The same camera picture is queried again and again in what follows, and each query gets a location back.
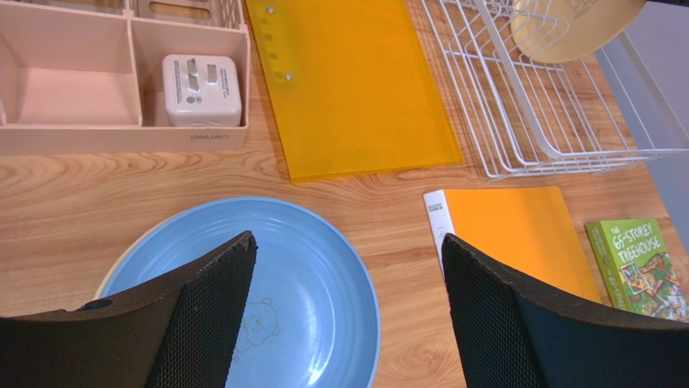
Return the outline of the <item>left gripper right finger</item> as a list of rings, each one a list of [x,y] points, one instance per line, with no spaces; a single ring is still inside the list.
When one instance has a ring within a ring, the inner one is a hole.
[[[453,234],[442,268],[470,387],[685,387],[688,325],[592,302]]]

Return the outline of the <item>blue grey plate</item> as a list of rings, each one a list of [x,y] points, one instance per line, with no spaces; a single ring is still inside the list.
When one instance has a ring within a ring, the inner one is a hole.
[[[319,215],[267,197],[216,200],[143,234],[112,266],[98,297],[162,275],[244,231],[258,246],[229,387],[369,387],[381,348],[366,266]]]

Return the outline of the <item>tan wooden plate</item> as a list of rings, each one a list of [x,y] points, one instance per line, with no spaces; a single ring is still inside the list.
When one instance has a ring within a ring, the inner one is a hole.
[[[531,60],[573,61],[616,38],[645,5],[642,0],[513,1],[511,37]]]

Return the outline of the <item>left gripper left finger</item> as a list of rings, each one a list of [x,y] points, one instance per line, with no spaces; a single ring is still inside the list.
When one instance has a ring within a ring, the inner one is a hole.
[[[2,386],[223,387],[256,257],[245,231],[76,310],[2,318]]]

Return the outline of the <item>yellow beige plate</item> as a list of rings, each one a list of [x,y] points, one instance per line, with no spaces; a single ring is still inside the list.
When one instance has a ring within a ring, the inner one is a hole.
[[[139,243],[141,243],[144,239],[148,237],[149,234],[153,233],[156,229],[158,229],[161,225],[163,224],[163,221],[161,221],[159,224],[156,226],[153,226],[149,230],[147,230],[144,234],[142,234],[135,242],[133,242],[115,261],[115,263],[109,268],[106,276],[101,280],[98,289],[95,291],[94,294],[94,299],[99,299],[102,296],[102,292],[104,291],[107,283],[111,279],[113,273],[116,271],[116,269],[119,267],[120,263],[126,258],[126,256],[131,252],[132,249],[134,249]]]

